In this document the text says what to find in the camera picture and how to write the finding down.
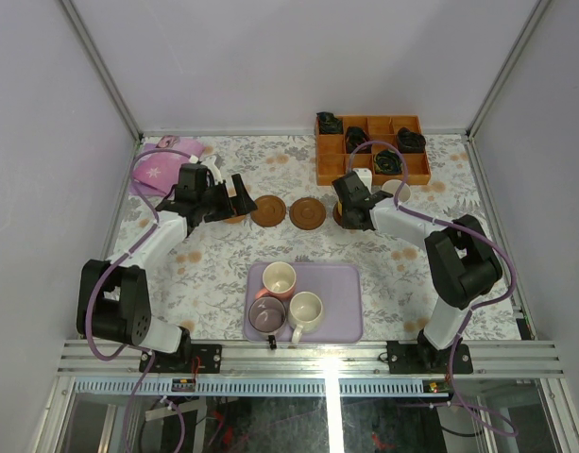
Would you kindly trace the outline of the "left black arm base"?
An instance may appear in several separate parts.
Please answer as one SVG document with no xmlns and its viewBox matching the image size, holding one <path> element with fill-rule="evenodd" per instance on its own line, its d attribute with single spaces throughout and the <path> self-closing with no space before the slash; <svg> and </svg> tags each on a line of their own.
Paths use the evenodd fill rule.
<svg viewBox="0 0 579 453">
<path fill-rule="evenodd" d="M 212 375 L 221 370 L 221 344 L 181 344 L 175 353 L 155 353 L 149 373 Z"/>
</svg>

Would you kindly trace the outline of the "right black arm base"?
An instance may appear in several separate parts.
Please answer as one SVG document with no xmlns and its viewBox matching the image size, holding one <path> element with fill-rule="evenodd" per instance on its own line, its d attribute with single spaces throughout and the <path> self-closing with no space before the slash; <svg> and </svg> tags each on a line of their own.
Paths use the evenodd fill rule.
<svg viewBox="0 0 579 453">
<path fill-rule="evenodd" d="M 436 349 L 420 332 L 414 341 L 387 341 L 386 352 L 378 359 L 388 364 L 394 375 L 447 374 L 449 365 L 455 375 L 471 375 L 473 365 L 466 344 L 457 343 L 451 355 L 451 346 Z"/>
</svg>

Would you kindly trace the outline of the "light wooden coaster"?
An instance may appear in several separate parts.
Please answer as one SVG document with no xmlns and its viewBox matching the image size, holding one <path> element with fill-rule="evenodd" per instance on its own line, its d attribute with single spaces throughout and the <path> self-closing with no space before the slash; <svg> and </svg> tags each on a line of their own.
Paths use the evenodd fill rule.
<svg viewBox="0 0 579 453">
<path fill-rule="evenodd" d="M 233 197 L 236 195 L 236 191 L 233 188 L 228 189 L 229 197 Z M 245 215 L 237 215 L 235 217 L 231 217 L 229 219 L 225 219 L 224 222 L 227 224 L 238 224 L 243 222 L 246 219 Z"/>
</svg>

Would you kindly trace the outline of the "cream white mug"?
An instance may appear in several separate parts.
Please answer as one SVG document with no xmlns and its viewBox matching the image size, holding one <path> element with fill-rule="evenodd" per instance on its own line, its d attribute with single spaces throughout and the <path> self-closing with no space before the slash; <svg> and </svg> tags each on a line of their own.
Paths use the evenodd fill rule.
<svg viewBox="0 0 579 453">
<path fill-rule="evenodd" d="M 288 322 L 293 329 L 291 343 L 298 344 L 305 334 L 317 331 L 325 316 L 321 299 L 311 292 L 293 296 L 288 308 Z"/>
</svg>

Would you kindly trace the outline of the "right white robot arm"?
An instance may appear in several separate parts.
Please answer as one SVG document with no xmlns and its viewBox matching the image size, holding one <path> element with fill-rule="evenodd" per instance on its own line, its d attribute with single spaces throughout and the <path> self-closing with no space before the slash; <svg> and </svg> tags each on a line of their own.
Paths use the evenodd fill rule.
<svg viewBox="0 0 579 453">
<path fill-rule="evenodd" d="M 345 229 L 374 230 L 402 239 L 425 252 L 437 301 L 422 330 L 419 365 L 438 372 L 451 361 L 449 346 L 472 301 L 488 294 L 502 278 L 493 243 L 479 221 L 465 215 L 453 222 L 409 209 L 391 193 L 372 193 L 354 172 L 332 182 L 342 206 Z"/>
</svg>

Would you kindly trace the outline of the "light blue mug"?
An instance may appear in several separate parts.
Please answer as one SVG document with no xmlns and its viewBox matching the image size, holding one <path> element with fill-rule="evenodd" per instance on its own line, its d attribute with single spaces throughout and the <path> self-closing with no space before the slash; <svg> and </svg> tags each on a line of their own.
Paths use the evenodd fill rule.
<svg viewBox="0 0 579 453">
<path fill-rule="evenodd" d="M 392 194 L 400 203 L 408 202 L 412 196 L 410 186 L 397 179 L 386 181 L 382 185 L 381 190 Z"/>
</svg>

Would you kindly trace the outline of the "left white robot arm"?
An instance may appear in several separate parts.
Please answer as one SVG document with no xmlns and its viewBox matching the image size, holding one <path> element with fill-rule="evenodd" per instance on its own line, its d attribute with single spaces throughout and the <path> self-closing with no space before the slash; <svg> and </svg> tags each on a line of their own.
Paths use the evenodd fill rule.
<svg viewBox="0 0 579 453">
<path fill-rule="evenodd" d="M 97 339 L 161 354 L 173 372 L 187 370 L 194 359 L 190 332 L 153 316 L 148 276 L 177 245 L 203 223 L 252 213 L 256 203 L 240 175 L 231 176 L 235 195 L 226 181 L 216 180 L 203 163 L 180 166 L 178 183 L 154 206 L 144 198 L 154 221 L 127 251 L 105 260 L 89 260 L 81 271 L 77 305 L 77 331 L 84 335 L 93 354 L 111 361 L 120 352 L 106 355 Z"/>
</svg>

